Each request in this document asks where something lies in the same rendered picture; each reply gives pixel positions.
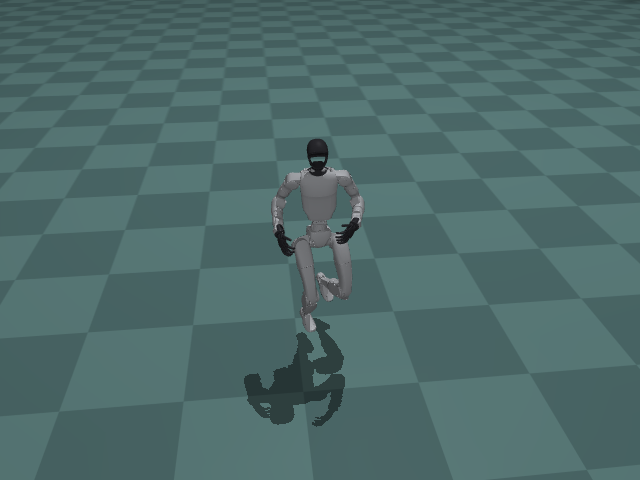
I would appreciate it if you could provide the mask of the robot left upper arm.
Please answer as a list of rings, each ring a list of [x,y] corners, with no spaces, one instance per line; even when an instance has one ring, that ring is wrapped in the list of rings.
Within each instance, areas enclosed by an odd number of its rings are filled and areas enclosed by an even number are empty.
[[[347,170],[335,170],[336,177],[340,186],[342,186],[347,194],[351,197],[349,200],[351,207],[360,203],[360,194],[358,188]]]

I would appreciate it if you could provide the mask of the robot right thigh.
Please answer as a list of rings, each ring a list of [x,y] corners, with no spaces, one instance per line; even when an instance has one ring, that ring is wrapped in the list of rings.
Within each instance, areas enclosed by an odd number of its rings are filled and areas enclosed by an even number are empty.
[[[315,304],[320,298],[316,289],[314,261],[309,236],[304,235],[296,238],[291,247],[295,247],[292,251],[295,251],[296,264],[302,279],[305,296],[309,301],[309,305]]]

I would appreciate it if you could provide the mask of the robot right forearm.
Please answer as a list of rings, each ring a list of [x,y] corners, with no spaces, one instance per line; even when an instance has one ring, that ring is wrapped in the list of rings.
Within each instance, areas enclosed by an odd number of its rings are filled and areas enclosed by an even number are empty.
[[[273,222],[273,233],[277,231],[276,225],[281,224],[283,226],[283,209],[276,206],[276,197],[272,199],[271,203],[271,215]],[[283,226],[284,229],[284,226]]]

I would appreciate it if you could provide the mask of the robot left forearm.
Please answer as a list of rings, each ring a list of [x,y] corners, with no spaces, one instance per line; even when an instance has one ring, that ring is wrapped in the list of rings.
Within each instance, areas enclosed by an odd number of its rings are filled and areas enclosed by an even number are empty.
[[[360,203],[355,204],[353,206],[352,217],[351,217],[351,220],[355,217],[359,218],[359,221],[357,222],[359,225],[359,228],[361,227],[361,221],[362,221],[364,210],[365,210],[364,199],[362,198],[362,196],[360,196]]]

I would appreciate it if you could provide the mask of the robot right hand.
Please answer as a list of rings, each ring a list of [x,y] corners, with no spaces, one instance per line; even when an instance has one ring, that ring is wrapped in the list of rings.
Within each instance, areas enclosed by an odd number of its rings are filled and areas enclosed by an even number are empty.
[[[286,256],[291,256],[293,255],[293,253],[295,253],[295,251],[291,251],[290,249],[295,249],[295,247],[291,247],[287,244],[286,240],[288,241],[292,241],[292,239],[286,237],[285,231],[283,229],[283,226],[281,224],[277,224],[276,225],[277,231],[275,232],[275,237],[278,240],[278,244],[279,247],[281,248],[281,251],[284,255]],[[288,249],[289,248],[289,249]],[[290,253],[289,253],[290,252]]]

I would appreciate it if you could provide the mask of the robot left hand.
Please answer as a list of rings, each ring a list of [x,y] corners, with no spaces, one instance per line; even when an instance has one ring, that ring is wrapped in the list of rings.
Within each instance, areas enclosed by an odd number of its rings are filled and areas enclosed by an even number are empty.
[[[353,236],[354,232],[359,229],[359,225],[357,223],[358,221],[359,221],[359,218],[355,217],[350,221],[349,224],[341,225],[342,227],[347,227],[347,228],[343,232],[336,232],[336,234],[344,234],[342,236],[335,236],[335,238],[338,238],[336,239],[336,241],[339,241],[337,242],[338,244],[345,244]]]

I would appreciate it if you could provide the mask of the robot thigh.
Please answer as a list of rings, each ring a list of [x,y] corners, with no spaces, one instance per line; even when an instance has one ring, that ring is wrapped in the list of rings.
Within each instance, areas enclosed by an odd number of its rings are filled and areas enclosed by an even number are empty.
[[[304,235],[296,238],[291,247],[295,247],[292,251],[295,251],[296,264],[302,279],[305,296],[309,301],[309,305],[315,304],[320,298],[316,289],[314,261],[309,236]]]
[[[331,243],[329,247],[333,250],[333,259],[339,279],[334,290],[339,298],[348,297],[352,291],[352,263],[348,242],[338,244],[335,236],[341,234],[331,233]],[[340,238],[342,239],[342,238]],[[342,242],[342,241],[341,241]]]

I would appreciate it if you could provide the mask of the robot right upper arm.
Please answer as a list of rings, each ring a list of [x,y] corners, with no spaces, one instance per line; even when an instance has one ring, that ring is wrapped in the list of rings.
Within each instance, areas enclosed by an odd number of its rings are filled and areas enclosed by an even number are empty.
[[[285,198],[300,186],[301,173],[289,173],[276,194],[276,206],[284,209],[287,201]]]

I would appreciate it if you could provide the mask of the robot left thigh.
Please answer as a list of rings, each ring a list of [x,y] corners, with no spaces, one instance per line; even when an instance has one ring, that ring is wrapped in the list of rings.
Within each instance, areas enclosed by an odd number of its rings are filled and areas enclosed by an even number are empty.
[[[352,263],[348,242],[338,244],[335,236],[341,234],[331,233],[331,243],[329,247],[333,250],[333,259],[339,279],[334,290],[339,298],[348,297],[352,291]],[[340,238],[342,239],[342,238]],[[341,241],[342,242],[342,241]]]

